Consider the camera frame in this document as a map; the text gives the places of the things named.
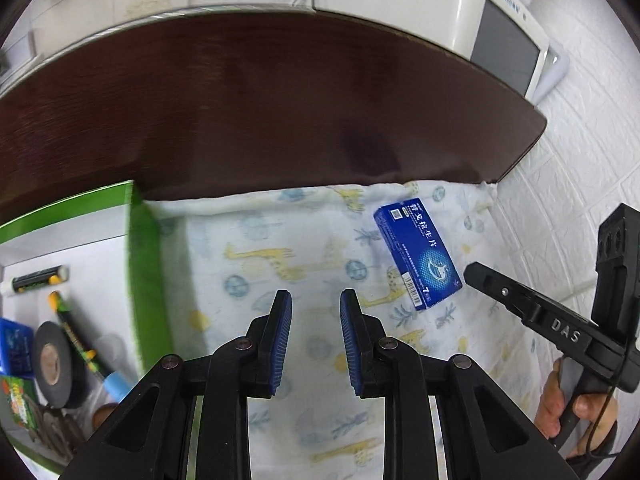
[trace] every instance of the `dark brown wooden board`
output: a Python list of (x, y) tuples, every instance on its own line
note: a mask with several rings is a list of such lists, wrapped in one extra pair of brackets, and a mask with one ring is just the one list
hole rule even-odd
[(71, 51), (0, 100), (0, 222), (129, 178), (150, 200), (495, 182), (545, 126), (482, 69), (363, 20), (162, 20)]

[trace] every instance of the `tape roll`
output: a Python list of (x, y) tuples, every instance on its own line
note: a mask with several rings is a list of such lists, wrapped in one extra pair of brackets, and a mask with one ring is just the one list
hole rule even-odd
[(86, 398), (84, 361), (58, 325), (44, 322), (33, 338), (38, 387), (52, 408), (77, 408)]

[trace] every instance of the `device screen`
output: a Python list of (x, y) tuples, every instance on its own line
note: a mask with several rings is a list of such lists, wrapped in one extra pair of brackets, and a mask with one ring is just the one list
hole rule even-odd
[(471, 61), (523, 96), (539, 55), (531, 38), (496, 4), (485, 0)]

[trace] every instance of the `screw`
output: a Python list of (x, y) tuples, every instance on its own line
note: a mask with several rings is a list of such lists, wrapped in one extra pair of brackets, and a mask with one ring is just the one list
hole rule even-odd
[(253, 345), (254, 344), (251, 342), (251, 340), (248, 337), (239, 337), (238, 339), (236, 339), (237, 350), (248, 350)]
[(471, 368), (471, 358), (464, 354), (458, 354), (453, 356), (453, 364), (456, 365), (456, 368), (461, 368), (462, 370), (466, 370)]
[(162, 358), (162, 368), (170, 370), (171, 368), (177, 367), (177, 365), (180, 364), (180, 361), (182, 361), (182, 359), (175, 354), (165, 355)]
[(388, 336), (381, 337), (378, 344), (380, 348), (385, 350), (395, 350), (398, 348), (398, 340)]

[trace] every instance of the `blue container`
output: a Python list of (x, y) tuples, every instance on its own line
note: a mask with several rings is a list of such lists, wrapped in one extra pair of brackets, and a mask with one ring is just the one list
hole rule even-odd
[(419, 198), (382, 206), (374, 215), (416, 310), (444, 300), (462, 282)]
[(32, 345), (30, 327), (0, 317), (0, 374), (32, 378)]

